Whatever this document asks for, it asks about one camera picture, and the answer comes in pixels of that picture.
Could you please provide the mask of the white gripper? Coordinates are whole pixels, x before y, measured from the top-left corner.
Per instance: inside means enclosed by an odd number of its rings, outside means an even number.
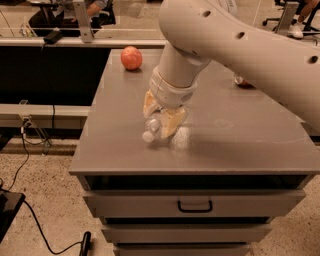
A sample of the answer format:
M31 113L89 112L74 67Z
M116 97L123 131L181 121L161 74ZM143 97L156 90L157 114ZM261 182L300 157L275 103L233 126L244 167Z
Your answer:
M155 67L150 78L150 90L144 97L143 115L150 117L161 107L166 108L160 112L161 138L173 135L186 118L184 106L192 98L197 83L190 87L180 88L170 85L160 75L159 68Z

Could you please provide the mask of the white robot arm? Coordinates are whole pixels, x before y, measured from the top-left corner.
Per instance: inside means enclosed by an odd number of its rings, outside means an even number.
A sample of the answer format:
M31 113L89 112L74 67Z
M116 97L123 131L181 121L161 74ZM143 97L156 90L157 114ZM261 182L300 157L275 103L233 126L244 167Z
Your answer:
M158 19L166 44L152 72L144 116L158 111L161 136L175 133L197 76L214 60L319 130L319 48L251 27L227 5L227 0L163 0Z

